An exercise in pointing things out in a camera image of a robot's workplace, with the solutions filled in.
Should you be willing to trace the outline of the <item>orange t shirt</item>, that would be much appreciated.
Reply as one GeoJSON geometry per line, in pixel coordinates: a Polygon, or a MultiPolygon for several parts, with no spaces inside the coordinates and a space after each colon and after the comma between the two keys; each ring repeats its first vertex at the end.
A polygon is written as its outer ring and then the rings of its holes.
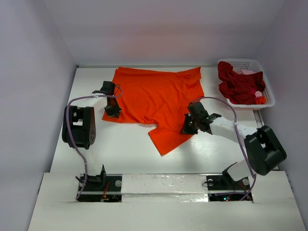
{"type": "Polygon", "coordinates": [[[122,110],[119,118],[103,115],[102,119],[156,125],[149,136],[158,152],[166,155],[191,138],[180,131],[188,104],[204,96],[201,78],[200,67],[180,72],[119,67],[112,82],[123,90],[117,99],[122,110]]]}

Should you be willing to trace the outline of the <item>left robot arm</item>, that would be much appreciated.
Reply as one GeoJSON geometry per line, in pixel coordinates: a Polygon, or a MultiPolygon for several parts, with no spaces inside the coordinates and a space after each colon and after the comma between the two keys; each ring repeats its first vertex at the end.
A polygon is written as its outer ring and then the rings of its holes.
{"type": "Polygon", "coordinates": [[[80,191],[100,191],[106,188],[107,176],[105,168],[100,173],[91,174],[89,162],[80,149],[88,150],[96,139],[95,112],[104,110],[110,118],[118,119],[122,109],[117,98],[123,95],[119,84],[104,81],[99,90],[92,92],[90,96],[82,96],[69,101],[64,109],[62,140],[69,147],[75,149],[84,164],[83,175],[76,177],[79,181],[80,191]]]}

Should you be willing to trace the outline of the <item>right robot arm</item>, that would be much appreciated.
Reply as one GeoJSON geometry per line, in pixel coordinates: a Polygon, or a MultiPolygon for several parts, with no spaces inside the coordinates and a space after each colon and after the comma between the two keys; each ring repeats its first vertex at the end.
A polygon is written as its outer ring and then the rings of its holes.
{"type": "Polygon", "coordinates": [[[209,114],[201,102],[188,105],[182,134],[195,135],[199,131],[224,137],[239,144],[244,160],[231,164],[219,175],[210,175],[205,184],[211,191],[238,190],[248,176],[265,176],[287,158],[286,151],[271,127],[239,125],[237,116],[227,120],[217,113],[209,114]]]}

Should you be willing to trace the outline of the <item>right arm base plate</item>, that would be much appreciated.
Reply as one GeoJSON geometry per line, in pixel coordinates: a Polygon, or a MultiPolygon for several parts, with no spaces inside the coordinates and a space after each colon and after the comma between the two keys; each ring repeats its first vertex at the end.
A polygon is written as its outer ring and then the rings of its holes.
{"type": "Polygon", "coordinates": [[[239,181],[228,181],[223,175],[209,175],[203,183],[210,202],[240,201],[250,190],[250,181],[245,177],[239,181]]]}

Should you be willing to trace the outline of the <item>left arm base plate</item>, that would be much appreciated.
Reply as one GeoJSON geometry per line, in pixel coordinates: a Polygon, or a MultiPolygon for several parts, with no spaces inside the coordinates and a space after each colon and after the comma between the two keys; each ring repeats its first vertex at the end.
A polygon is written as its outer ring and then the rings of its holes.
{"type": "Polygon", "coordinates": [[[122,201],[122,175],[107,175],[104,186],[86,184],[77,201],[117,203],[122,201]]]}

